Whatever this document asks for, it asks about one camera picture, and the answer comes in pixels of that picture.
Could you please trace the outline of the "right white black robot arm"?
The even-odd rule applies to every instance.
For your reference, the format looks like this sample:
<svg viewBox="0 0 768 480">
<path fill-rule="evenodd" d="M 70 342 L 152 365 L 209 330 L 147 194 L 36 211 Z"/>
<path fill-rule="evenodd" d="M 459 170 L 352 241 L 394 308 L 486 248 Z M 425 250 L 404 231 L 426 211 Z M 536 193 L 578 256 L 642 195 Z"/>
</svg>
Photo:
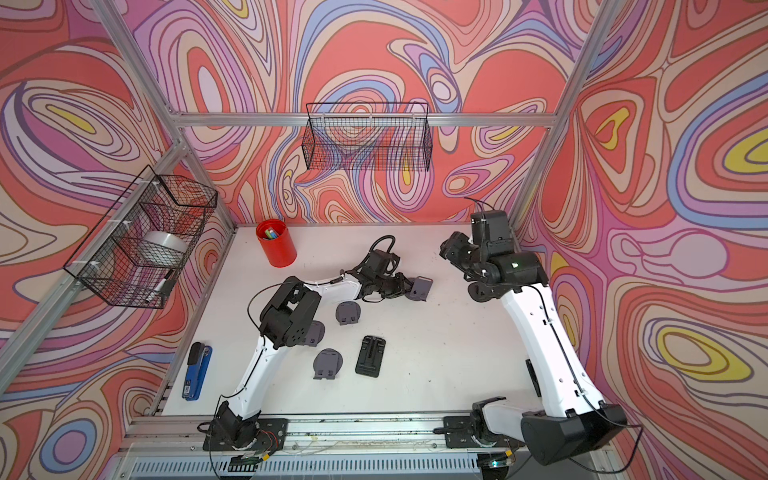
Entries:
<svg viewBox="0 0 768 480">
<path fill-rule="evenodd" d="M 474 403 L 469 415 L 474 441 L 493 446 L 504 437 L 518 440 L 541 465 L 603 447 L 631 425 L 579 361 L 539 258 L 516 246 L 504 211 L 480 203 L 470 223 L 472 233 L 452 233 L 439 254 L 462 272 L 472 300 L 501 302 L 528 354 L 537 395 L 534 406 L 507 397 Z"/>
</svg>

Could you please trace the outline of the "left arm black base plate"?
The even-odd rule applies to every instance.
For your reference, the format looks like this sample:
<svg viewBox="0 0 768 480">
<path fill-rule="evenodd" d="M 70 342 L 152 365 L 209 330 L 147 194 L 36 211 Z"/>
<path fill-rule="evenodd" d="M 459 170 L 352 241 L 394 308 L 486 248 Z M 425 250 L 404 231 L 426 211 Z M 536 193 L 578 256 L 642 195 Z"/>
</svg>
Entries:
<svg viewBox="0 0 768 480">
<path fill-rule="evenodd" d="M 205 451 L 274 454 L 284 448 L 288 424 L 287 418 L 246 421 L 231 436 L 216 421 L 206 421 L 197 425 L 197 431 L 205 435 Z"/>
</svg>

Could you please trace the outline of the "dark grey phone stand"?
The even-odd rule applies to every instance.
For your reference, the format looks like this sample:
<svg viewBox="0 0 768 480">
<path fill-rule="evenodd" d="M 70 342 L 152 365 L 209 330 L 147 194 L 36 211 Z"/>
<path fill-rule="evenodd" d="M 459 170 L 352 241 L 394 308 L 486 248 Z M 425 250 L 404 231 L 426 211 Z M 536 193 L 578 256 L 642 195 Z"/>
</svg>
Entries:
<svg viewBox="0 0 768 480">
<path fill-rule="evenodd" d="M 478 303 L 485 303 L 498 298 L 494 286 L 489 286 L 480 282 L 470 283 L 467 287 L 467 291 L 470 298 Z"/>
</svg>

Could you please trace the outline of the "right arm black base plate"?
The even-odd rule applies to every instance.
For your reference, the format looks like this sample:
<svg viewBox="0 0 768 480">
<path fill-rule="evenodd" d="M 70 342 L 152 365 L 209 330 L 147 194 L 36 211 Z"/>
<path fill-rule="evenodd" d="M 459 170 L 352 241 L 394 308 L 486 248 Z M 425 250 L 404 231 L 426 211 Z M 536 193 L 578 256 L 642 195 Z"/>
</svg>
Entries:
<svg viewBox="0 0 768 480">
<path fill-rule="evenodd" d="M 433 433 L 442 436 L 449 449 L 505 448 L 515 451 L 525 446 L 519 440 L 491 433 L 470 415 L 445 416 L 442 425 L 435 428 Z"/>
</svg>

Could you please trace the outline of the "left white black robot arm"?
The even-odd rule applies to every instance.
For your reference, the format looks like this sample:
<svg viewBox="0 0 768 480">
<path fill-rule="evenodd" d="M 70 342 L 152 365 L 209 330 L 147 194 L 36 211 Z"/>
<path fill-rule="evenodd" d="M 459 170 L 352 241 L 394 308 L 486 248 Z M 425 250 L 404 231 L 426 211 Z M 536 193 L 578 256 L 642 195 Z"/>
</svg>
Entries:
<svg viewBox="0 0 768 480">
<path fill-rule="evenodd" d="M 256 349 L 234 393 L 221 395 L 212 419 L 198 425 L 206 435 L 203 449 L 214 451 L 281 448 L 277 435 L 259 425 L 270 384 L 288 349 L 307 342 L 319 308 L 336 308 L 337 320 L 354 324 L 362 303 L 379 303 L 411 292 L 414 281 L 398 271 L 393 252 L 396 237 L 388 234 L 372 243 L 356 266 L 331 279 L 306 282 L 289 276 L 273 286 L 275 292 L 252 321 L 259 332 Z"/>
</svg>

